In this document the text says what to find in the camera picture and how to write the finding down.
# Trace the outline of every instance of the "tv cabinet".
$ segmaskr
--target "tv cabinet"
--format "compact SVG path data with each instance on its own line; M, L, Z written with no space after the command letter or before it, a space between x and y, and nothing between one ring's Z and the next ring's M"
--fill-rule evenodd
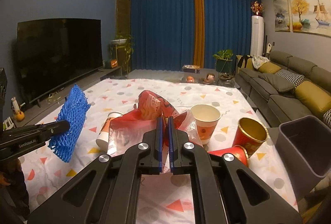
M122 76L122 68L120 66L113 69L98 69L95 72L89 73L83 77L78 78L75 81L70 82L64 86L64 89L55 94L51 100L45 98L38 102L30 109L24 112L24 120L18 122L13 119L16 127L23 127L25 125L37 124L40 120L46 117L48 114L53 112L55 109L60 107L66 101L67 96L70 93L72 87L77 84L82 90L87 90L91 86L97 84L98 82L112 77L112 76Z

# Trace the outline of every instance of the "blue curtain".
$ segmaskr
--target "blue curtain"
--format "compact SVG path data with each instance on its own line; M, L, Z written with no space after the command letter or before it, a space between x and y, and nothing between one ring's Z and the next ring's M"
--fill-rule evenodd
M193 63L194 0L131 0L133 69L179 71Z
M205 68L215 68L216 61L212 55L222 49L232 49L234 57L249 54L253 1L261 2L205 0Z

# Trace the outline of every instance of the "white patterned tablecloth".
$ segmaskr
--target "white patterned tablecloth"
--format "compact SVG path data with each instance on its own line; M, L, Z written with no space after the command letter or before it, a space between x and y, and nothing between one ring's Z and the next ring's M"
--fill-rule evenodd
M103 80L85 91L92 106L87 112L84 128L69 163L62 162L47 146L20 157L30 195L31 210L37 208L100 155L101 151L95 139L108 113L131 111L143 90L161 95L180 113L198 103L216 107L222 117L211 141L205 147L207 151L231 147L240 118L258 119L246 99L235 88L148 79ZM39 123L54 121L60 109ZM250 158L249 168L297 210L291 182L270 138ZM143 176L137 223L179 222L195 222L189 176L171 173Z

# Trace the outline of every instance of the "television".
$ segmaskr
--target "television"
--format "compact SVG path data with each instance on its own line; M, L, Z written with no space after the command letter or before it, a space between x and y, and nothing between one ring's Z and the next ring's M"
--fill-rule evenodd
M101 21L52 18L17 26L15 68L25 102L102 67Z

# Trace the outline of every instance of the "red plastic bag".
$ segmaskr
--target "red plastic bag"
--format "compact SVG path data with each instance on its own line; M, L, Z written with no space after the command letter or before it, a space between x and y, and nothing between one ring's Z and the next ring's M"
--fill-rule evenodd
M175 128L186 131L190 140L201 145L191 111L179 114L167 100L144 90L139 95L138 108L110 122L107 153L117 156L141 142L145 132L156 128L158 117L163 118L163 144L168 145L168 137L165 135L166 118L171 116L174 117Z

